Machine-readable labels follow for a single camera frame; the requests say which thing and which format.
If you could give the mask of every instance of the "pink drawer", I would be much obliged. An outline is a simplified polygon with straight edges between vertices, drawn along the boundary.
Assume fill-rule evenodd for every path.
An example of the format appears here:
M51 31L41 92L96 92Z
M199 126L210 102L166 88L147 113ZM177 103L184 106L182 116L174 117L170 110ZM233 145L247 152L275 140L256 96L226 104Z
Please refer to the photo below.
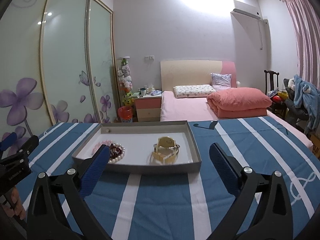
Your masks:
M134 100L137 109L161 108L161 98L141 98Z

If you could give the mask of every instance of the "cable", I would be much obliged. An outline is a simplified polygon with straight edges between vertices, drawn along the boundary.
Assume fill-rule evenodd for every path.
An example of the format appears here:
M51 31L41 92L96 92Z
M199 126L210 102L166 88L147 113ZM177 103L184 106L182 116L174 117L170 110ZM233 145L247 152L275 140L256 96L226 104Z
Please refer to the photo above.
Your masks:
M259 24L259 21L257 21L257 22L258 22L259 33L260 33L260 40L261 40L261 48L260 48L260 50L263 50L262 33L261 33L261 30L260 30L260 24Z

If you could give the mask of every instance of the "frosted glass panel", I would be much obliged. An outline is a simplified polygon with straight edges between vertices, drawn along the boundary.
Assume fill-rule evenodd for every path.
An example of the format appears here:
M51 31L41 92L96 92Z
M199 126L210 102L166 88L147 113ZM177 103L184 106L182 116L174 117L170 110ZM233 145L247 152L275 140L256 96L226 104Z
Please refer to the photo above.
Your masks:
M96 1L90 11L90 65L95 77L94 91L102 122L116 118L116 86L111 50L111 14Z
M44 79L56 122L96 122L85 57L87 0L48 0Z
M12 0L0 20L0 141L17 132L4 153L51 127L39 74L39 36L46 0Z

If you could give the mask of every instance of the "metal screw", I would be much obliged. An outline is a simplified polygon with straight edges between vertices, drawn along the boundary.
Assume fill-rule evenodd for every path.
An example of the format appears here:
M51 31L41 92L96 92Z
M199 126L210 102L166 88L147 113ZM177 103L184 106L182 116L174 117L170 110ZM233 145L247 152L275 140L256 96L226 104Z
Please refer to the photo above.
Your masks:
M69 170L67 171L67 173L68 173L69 175L73 175L73 174L76 173L76 170L75 170L75 169L69 169Z
M252 169L250 167L244 167L243 170L245 173L252 173Z
M41 173L39 173L39 175L38 175L39 179L44 178L44 176L45 176L45 173L44 173L44 172L41 172Z
M275 175L277 176L277 177L281 177L281 172L279 172L279 171L275 171Z

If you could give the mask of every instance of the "patterned pillow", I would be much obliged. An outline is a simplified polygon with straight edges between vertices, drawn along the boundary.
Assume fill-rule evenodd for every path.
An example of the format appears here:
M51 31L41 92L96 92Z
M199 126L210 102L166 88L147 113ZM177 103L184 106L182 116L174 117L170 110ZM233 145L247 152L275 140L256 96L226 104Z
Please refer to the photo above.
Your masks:
M216 90L231 88L231 74L220 75L211 73L212 87Z
M202 98L216 92L210 85L176 86L173 89L176 98Z

